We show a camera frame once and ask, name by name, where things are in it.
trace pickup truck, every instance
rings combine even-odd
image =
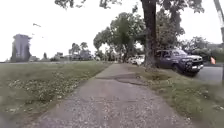
[[[156,66],[195,76],[203,68],[203,59],[201,56],[188,55],[183,50],[158,50]]]

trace truck windshield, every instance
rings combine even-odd
[[[174,56],[184,56],[184,55],[187,55],[187,53],[184,52],[183,50],[175,50],[175,51],[173,51],[173,55]]]

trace concrete path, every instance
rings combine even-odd
[[[193,128],[134,78],[113,64],[27,128]]]

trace white car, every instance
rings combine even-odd
[[[135,57],[130,57],[130,58],[128,59],[128,63],[130,63],[130,64],[133,64],[134,61],[135,61]]]
[[[143,64],[145,61],[145,55],[139,55],[136,59],[135,59],[135,63],[137,65],[141,65]]]

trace car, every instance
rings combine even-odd
[[[173,69],[178,73],[191,76],[204,67],[201,56],[188,55],[183,50],[158,50],[156,52],[156,66],[158,68]]]
[[[128,59],[128,63],[130,63],[130,64],[134,64],[134,63],[136,63],[136,57],[130,57],[129,59]]]
[[[139,66],[139,65],[142,65],[145,61],[145,55],[139,55],[137,56],[137,58],[135,59],[135,62],[136,64]]]

